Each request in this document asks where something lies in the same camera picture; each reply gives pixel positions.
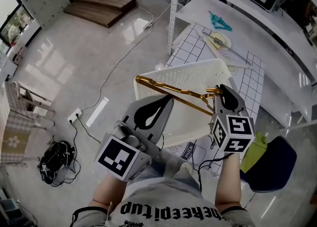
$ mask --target person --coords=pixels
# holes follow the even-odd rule
[[[89,206],[74,212],[71,227],[254,227],[240,205],[238,153],[223,161],[214,205],[203,199],[188,168],[182,167],[172,178],[163,177],[165,163],[154,161],[128,183],[134,190],[124,200],[127,183],[107,174]]]

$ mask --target white floor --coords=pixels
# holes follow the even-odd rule
[[[165,2],[155,6],[149,4],[147,10],[155,17],[167,6]],[[27,156],[42,156],[53,134],[56,139],[73,141],[75,129],[68,124],[67,117],[76,108],[96,101],[99,87],[112,67],[147,34],[143,32],[143,26],[150,19],[149,14],[138,8],[111,29],[106,29],[65,14],[47,31],[41,31],[36,36],[13,80],[53,100],[56,126],[49,131],[34,130],[27,146]],[[106,97],[109,102],[89,128],[96,138],[102,139],[105,133],[110,133],[115,121],[135,100],[134,77],[168,61],[168,22],[169,12],[166,12],[104,85],[101,99]],[[183,29],[183,24],[178,25],[176,34]],[[94,109],[84,111],[84,123]],[[81,172],[72,184],[56,188],[47,185],[41,180],[37,161],[29,162],[28,168],[6,168],[13,194],[37,217],[40,227],[69,226],[72,213],[87,206],[96,185],[104,177],[104,173],[96,172],[93,164],[99,144],[86,135],[78,122],[75,126],[79,131],[76,144]],[[278,123],[260,109],[256,130],[264,135],[267,133],[270,139],[278,133],[278,129]],[[298,159],[283,190],[255,194],[248,185],[242,187],[241,204],[246,206],[258,227],[305,226],[310,219],[315,208],[309,205],[309,200],[317,184],[316,138],[314,127],[287,135]],[[213,202],[217,179],[204,172],[202,181],[204,198]],[[5,185],[10,191],[9,183]]]

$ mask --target white cable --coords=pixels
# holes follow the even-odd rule
[[[86,106],[84,108],[81,109],[81,111],[85,110],[85,109],[88,109],[88,108],[91,108],[91,107],[94,107],[98,104],[99,100],[100,100],[100,97],[101,97],[101,89],[103,88],[104,84],[107,82],[108,78],[110,77],[111,73],[114,71],[114,69],[117,67],[117,65],[140,43],[140,41],[142,41],[149,33],[150,31],[152,30],[152,26],[153,26],[153,23],[155,21],[157,21],[159,18],[162,17],[163,13],[170,7],[170,5],[162,12],[162,14],[154,19],[154,16],[153,14],[151,14],[149,11],[147,11],[146,9],[138,6],[140,9],[143,9],[144,11],[148,12],[151,16],[152,16],[152,23],[149,25],[150,26],[150,30],[147,32],[146,35],[144,35],[116,64],[115,66],[112,68],[112,70],[109,72],[108,76],[106,77],[106,79],[104,80],[103,84],[101,85],[101,87],[99,88],[99,96],[98,96],[98,99],[97,101],[95,102],[95,104],[91,105],[91,106]]]

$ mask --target gray t-shirt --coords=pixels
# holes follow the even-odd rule
[[[71,227],[254,227],[241,207],[219,212],[199,191],[169,178],[151,179],[114,210],[87,207],[76,210]]]

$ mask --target window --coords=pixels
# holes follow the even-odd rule
[[[19,35],[32,16],[20,0],[0,0],[0,51],[7,53],[14,37]]]

